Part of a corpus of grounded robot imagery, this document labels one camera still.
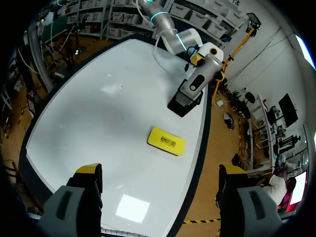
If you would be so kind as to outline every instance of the yellow label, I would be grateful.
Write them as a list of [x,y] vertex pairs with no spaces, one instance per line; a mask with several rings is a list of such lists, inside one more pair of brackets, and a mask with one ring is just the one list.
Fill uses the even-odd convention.
[[176,156],[184,153],[186,141],[171,135],[157,127],[154,127],[148,137],[148,144],[157,147]]

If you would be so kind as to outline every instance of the desk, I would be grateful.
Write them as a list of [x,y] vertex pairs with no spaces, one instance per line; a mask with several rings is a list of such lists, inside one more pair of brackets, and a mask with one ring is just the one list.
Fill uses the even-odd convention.
[[[184,118],[170,111],[167,103],[193,69],[185,73],[184,60],[158,48],[168,74],[153,57],[154,43],[131,36],[80,64],[32,120],[19,169],[45,201],[76,169],[99,162],[101,226],[164,237],[180,229],[198,185],[211,93],[206,88],[201,104]],[[185,153],[176,157],[149,146],[153,126],[186,140]]]

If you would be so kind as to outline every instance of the person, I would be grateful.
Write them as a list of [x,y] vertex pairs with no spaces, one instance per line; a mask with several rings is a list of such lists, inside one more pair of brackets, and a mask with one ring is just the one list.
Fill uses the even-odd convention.
[[296,179],[294,177],[285,181],[283,178],[280,178],[272,173],[266,176],[266,180],[269,184],[261,184],[260,186],[269,195],[269,197],[272,198],[277,206],[281,204],[285,194],[293,192],[296,185]]

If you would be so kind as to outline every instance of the white robotic arm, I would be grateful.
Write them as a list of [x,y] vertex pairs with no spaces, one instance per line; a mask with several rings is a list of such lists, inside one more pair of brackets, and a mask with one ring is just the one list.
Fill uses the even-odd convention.
[[190,47],[199,48],[191,57],[191,62],[197,66],[196,70],[188,80],[181,84],[168,104],[169,109],[183,117],[194,107],[191,105],[199,96],[202,96],[201,91],[214,75],[223,76],[219,72],[223,66],[224,53],[210,42],[202,44],[201,37],[193,28],[178,33],[169,13],[153,0],[137,0],[136,5],[138,9],[140,6],[144,10],[150,21],[157,27],[166,49],[171,54],[187,52]]

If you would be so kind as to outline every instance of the window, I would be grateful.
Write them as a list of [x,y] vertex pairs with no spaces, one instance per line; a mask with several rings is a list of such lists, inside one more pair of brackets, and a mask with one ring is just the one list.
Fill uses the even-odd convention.
[[313,63],[313,60],[312,60],[312,57],[310,55],[310,53],[308,52],[308,49],[304,43],[304,41],[299,38],[298,36],[296,36],[296,39],[298,41],[298,43],[300,44],[300,47],[302,49],[302,52],[303,52],[303,55],[304,55],[304,58],[311,64],[311,66],[315,69],[315,66],[314,66],[314,63]]

